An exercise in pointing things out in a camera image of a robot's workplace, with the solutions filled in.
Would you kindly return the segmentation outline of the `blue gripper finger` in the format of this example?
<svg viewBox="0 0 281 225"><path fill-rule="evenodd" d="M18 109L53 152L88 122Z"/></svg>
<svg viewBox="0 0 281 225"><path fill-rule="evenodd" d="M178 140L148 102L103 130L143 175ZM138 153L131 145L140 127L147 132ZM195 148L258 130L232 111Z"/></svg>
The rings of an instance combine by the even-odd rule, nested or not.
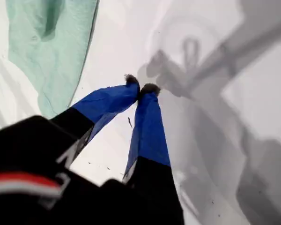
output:
<svg viewBox="0 0 281 225"><path fill-rule="evenodd" d="M125 84L100 88L89 93L64 112L51 119L59 129L54 142L71 145L88 135L89 143L119 113L133 105L140 93L140 84L133 75L125 75Z"/></svg>
<svg viewBox="0 0 281 225"><path fill-rule="evenodd" d="M146 224L182 225L183 210L172 175L159 93L160 88L151 83L140 91L124 182L136 194Z"/></svg>

